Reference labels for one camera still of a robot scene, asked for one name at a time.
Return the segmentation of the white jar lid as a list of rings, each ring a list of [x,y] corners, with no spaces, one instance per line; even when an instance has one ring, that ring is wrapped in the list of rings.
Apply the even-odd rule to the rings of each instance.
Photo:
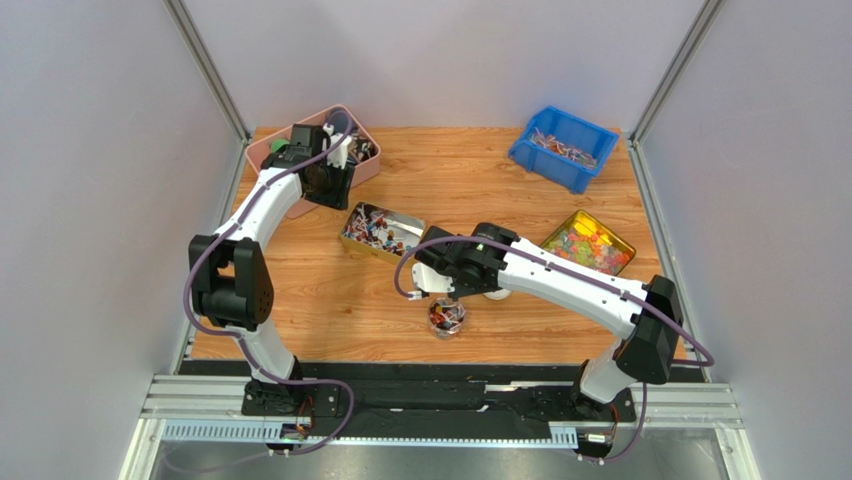
[[[507,299],[511,294],[511,290],[501,288],[491,292],[485,292],[483,293],[483,296],[489,300],[502,301]]]

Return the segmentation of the clear glass jar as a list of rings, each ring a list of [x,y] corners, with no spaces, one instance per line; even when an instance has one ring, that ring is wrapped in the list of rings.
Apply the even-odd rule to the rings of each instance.
[[[460,301],[440,297],[428,307],[427,324],[437,338],[449,339],[460,333],[466,315],[466,308]]]

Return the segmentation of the gold tin of lollipops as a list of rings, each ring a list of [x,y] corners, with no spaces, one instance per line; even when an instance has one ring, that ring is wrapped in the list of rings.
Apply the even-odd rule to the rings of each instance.
[[[341,228],[340,239],[349,250],[396,265],[419,244],[426,228],[420,218],[358,202]]]

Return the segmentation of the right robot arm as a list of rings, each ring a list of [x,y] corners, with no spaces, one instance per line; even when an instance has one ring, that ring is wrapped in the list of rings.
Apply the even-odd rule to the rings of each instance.
[[[683,319],[677,288],[666,277],[644,283],[604,274],[492,223],[478,224],[468,236],[432,226],[404,257],[414,262],[410,299],[521,292],[610,331],[614,342],[585,361],[572,382],[568,406],[582,419],[610,411],[636,382],[663,385],[670,379]]]

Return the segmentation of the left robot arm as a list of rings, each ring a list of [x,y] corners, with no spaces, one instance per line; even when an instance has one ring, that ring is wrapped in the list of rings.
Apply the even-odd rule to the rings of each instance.
[[[201,332],[229,337],[244,354],[251,379],[245,415],[294,415],[306,405],[308,381],[269,317],[275,292],[264,257],[272,234],[301,199],[336,210],[348,206],[355,168],[348,162],[354,126],[296,124],[287,143],[262,162],[236,212],[189,246],[185,312]]]

